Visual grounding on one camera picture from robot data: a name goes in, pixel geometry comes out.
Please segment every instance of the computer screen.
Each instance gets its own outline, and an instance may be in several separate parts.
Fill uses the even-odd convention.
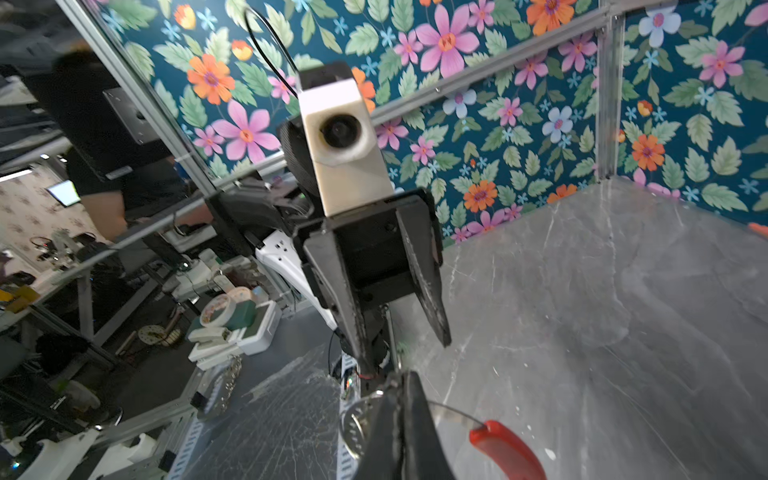
[[[75,191],[74,184],[71,180],[65,180],[60,184],[46,188],[46,190],[65,207],[71,207],[72,205],[80,203],[80,197],[78,196],[78,192]]]

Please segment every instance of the gray marble tabletop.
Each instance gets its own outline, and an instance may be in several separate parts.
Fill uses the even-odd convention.
[[[443,349],[392,305],[425,392],[520,435],[551,480],[768,476],[768,241],[622,179],[445,252]],[[457,478],[502,478],[442,423]]]

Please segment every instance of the small blue flower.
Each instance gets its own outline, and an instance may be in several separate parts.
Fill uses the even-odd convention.
[[[179,35],[181,28],[179,28],[179,25],[174,25],[170,23],[168,20],[164,21],[164,25],[165,25],[165,28],[161,28],[160,31],[164,33],[165,36],[168,37],[169,41],[181,39],[181,35]]]
[[[574,70],[571,74],[571,77],[568,79],[568,88],[576,88],[578,87],[579,82],[581,81],[581,75],[577,74]]]
[[[704,17],[707,12],[714,10],[715,6],[712,5],[713,0],[699,0],[699,5],[694,8],[694,12]]]
[[[392,41],[395,40],[395,34],[392,33],[392,27],[387,27],[386,31],[382,30],[379,34],[382,36],[382,46],[392,47]]]
[[[694,100],[704,106],[712,101],[714,93],[715,87],[709,87],[707,90],[704,90],[704,87],[699,87],[699,93],[694,95]]]
[[[745,195],[751,195],[757,193],[757,180],[747,180],[746,178],[741,179],[741,185],[739,185],[739,188],[741,190],[744,190]]]
[[[206,7],[204,13],[198,12],[197,17],[200,19],[200,24],[203,26],[203,30],[216,30],[214,23],[218,22],[219,19],[210,13],[210,8]]]
[[[655,119],[657,122],[661,122],[661,121],[663,121],[663,120],[664,120],[664,117],[666,117],[666,116],[667,116],[667,112],[666,112],[666,111],[664,111],[664,110],[661,110],[661,105],[659,105],[658,107],[656,107],[656,110],[652,111],[650,114],[654,116],[654,119]]]
[[[515,136],[515,133],[512,131],[512,127],[507,127],[506,130],[504,130],[504,133],[502,133],[502,137],[504,138],[504,141],[512,141],[512,138]]]
[[[115,10],[109,9],[109,13],[102,12],[101,17],[109,28],[116,34],[121,34],[125,31],[125,20]]]
[[[377,61],[373,61],[370,56],[366,57],[366,63],[360,65],[360,69],[366,73],[366,77],[370,77],[376,74],[376,69],[379,67]]]
[[[333,21],[333,23],[336,24],[336,28],[334,30],[338,35],[345,36],[346,31],[349,30],[349,25],[346,24],[344,21],[344,17],[338,17]]]
[[[691,189],[686,185],[685,190],[683,190],[683,195],[688,199],[689,202],[697,202],[699,201],[699,189],[694,188]]]
[[[296,11],[301,12],[303,10],[309,11],[310,10],[310,2],[309,0],[294,0],[296,3]]]
[[[659,51],[646,51],[645,52],[645,58],[643,58],[643,63],[648,67],[652,68],[654,65],[659,65]]]

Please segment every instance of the fluorescent light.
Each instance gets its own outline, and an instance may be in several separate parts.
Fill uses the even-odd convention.
[[[32,169],[31,168],[28,168],[26,170],[20,170],[18,172],[12,173],[10,175],[5,175],[3,177],[0,177],[0,182],[4,182],[6,180],[13,180],[14,178],[23,177],[26,174],[30,174],[30,173],[32,173]]]

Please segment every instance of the orange flower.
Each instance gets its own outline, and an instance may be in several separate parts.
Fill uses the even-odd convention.
[[[478,210],[485,210],[493,205],[498,196],[496,184],[487,180],[482,180],[479,185],[472,185],[469,192],[464,194],[464,206],[476,214]]]
[[[186,30],[194,29],[194,26],[197,23],[197,20],[195,20],[194,17],[194,10],[189,5],[179,5],[179,7],[176,8],[174,17],[176,18],[176,23]]]
[[[229,76],[230,68],[224,62],[204,54],[202,61],[200,57],[193,57],[190,66],[193,70],[187,70],[187,80],[194,85],[198,97],[207,98],[214,105],[232,99],[230,90],[235,88],[235,80]]]
[[[759,233],[760,235],[764,236],[765,238],[768,238],[768,227],[765,225],[760,225],[759,223],[750,223],[748,225],[750,230],[752,230],[755,233]]]
[[[576,185],[568,185],[567,187],[565,185],[561,185],[560,187],[557,187],[553,194],[549,194],[549,198],[547,199],[548,204],[553,204],[554,202],[560,200],[561,198],[570,197],[571,195],[575,194],[578,188]]]
[[[640,115],[647,117],[652,111],[654,111],[654,106],[651,105],[648,100],[640,100],[637,103],[637,111],[640,112]]]
[[[376,108],[376,104],[373,103],[373,100],[371,100],[371,98],[376,96],[376,90],[373,89],[373,82],[366,81],[366,74],[364,74],[362,70],[357,67],[352,68],[352,75],[355,77],[355,81],[357,82],[357,89],[360,90],[360,94],[362,95],[363,100],[366,101],[368,112],[372,112]]]
[[[664,163],[664,146],[659,145],[658,141],[653,135],[641,135],[632,144],[632,157],[638,167],[654,171]]]
[[[235,40],[232,42],[232,53],[235,54],[238,60],[246,61],[253,55],[253,49],[246,42]]]
[[[533,35],[543,35],[555,30],[560,25],[569,23],[574,17],[576,0],[531,0],[531,5],[525,11],[528,24],[533,25]]]

